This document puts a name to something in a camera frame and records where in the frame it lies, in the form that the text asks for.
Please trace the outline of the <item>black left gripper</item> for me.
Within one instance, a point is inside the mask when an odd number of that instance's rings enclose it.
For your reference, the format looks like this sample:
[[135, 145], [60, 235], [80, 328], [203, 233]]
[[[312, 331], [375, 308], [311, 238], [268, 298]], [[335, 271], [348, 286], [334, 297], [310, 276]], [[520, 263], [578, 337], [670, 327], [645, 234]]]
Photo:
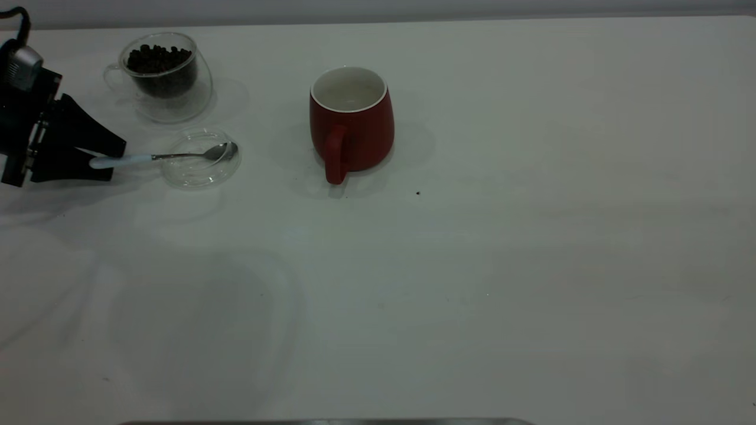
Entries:
[[20, 40], [2, 45], [1, 154], [6, 158], [2, 183], [16, 187], [24, 183], [32, 146], [49, 110], [47, 145], [68, 148], [38, 149], [30, 180], [111, 181], [113, 170], [92, 168], [89, 162], [95, 156], [78, 148], [122, 157], [125, 140], [93, 119], [70, 95], [62, 94], [55, 102], [62, 76], [43, 67], [43, 62]]

